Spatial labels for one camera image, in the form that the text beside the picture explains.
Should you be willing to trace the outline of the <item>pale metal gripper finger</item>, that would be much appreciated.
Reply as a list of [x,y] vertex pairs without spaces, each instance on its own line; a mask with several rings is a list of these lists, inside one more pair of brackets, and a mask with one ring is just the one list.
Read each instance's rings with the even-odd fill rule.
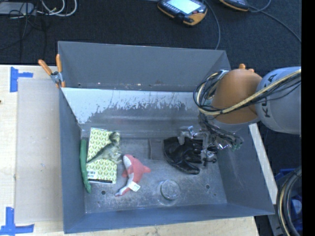
[[183,145],[185,143],[185,138],[194,139],[197,134],[194,131],[193,126],[188,126],[186,129],[181,129],[178,138],[179,144]]
[[217,150],[216,148],[208,148],[202,150],[202,161],[203,161],[203,166],[206,167],[208,163],[216,163],[217,161]]

